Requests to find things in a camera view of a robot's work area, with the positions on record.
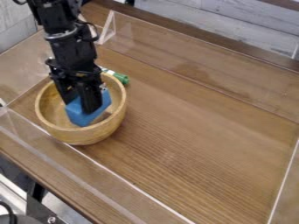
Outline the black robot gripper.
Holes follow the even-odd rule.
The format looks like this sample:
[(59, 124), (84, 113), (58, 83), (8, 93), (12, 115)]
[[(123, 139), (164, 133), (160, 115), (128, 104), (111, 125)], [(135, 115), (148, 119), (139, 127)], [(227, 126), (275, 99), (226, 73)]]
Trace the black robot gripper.
[(95, 63), (98, 37), (87, 25), (46, 27), (44, 31), (54, 53), (46, 64), (60, 98), (68, 105), (79, 96), (83, 112), (91, 114), (103, 104), (100, 69)]

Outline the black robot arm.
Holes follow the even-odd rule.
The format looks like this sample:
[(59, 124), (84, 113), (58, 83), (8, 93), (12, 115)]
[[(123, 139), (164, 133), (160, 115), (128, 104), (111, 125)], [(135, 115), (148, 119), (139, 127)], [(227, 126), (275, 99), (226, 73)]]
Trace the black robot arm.
[(54, 57), (46, 60), (50, 76), (66, 104), (80, 98), (83, 112), (91, 114), (103, 105), (102, 69), (96, 65), (98, 51), (92, 23), (80, 20), (82, 0), (12, 0), (30, 6), (44, 29)]

